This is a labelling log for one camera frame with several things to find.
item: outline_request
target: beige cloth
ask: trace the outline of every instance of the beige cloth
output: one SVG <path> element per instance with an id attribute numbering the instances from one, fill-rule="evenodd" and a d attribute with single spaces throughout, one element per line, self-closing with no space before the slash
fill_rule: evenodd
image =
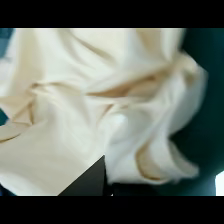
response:
<path id="1" fill-rule="evenodd" d="M 106 153 L 109 182 L 162 184 L 198 168 L 168 138 L 205 75 L 182 29 L 17 29 L 0 61 L 0 183 L 58 195 Z"/>

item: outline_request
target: cloth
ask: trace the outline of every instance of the cloth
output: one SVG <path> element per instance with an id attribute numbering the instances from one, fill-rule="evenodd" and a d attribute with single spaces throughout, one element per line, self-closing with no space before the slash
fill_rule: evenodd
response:
<path id="1" fill-rule="evenodd" d="M 198 167 L 168 139 L 198 111 L 206 76 L 183 30 L 17 29 L 0 61 L 0 183 L 58 195 L 102 155 L 109 183 L 163 184 Z"/>

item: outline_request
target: cream fabric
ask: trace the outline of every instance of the cream fabric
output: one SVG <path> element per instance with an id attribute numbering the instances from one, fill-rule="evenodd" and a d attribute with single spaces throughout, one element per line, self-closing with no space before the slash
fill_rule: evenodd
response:
<path id="1" fill-rule="evenodd" d="M 199 109 L 182 29 L 17 29 L 0 61 L 0 183 L 58 195 L 106 153 L 109 182 L 162 184 L 198 168 L 168 138 Z"/>

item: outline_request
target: crumpled cloth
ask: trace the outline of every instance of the crumpled cloth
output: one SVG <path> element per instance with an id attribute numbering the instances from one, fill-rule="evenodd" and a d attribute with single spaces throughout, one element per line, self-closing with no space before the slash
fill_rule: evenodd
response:
<path id="1" fill-rule="evenodd" d="M 198 167 L 169 137 L 198 111 L 206 73 L 179 28 L 16 29 L 0 61 L 0 183 L 58 195 L 105 154 L 109 183 L 163 184 Z"/>

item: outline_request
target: white fabric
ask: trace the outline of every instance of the white fabric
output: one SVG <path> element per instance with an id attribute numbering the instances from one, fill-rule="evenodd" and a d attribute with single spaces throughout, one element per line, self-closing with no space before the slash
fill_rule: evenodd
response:
<path id="1" fill-rule="evenodd" d="M 109 182 L 191 178 L 170 134 L 198 110 L 205 75 L 182 29 L 17 29 L 0 61 L 0 183 L 58 195 L 106 153 Z"/>

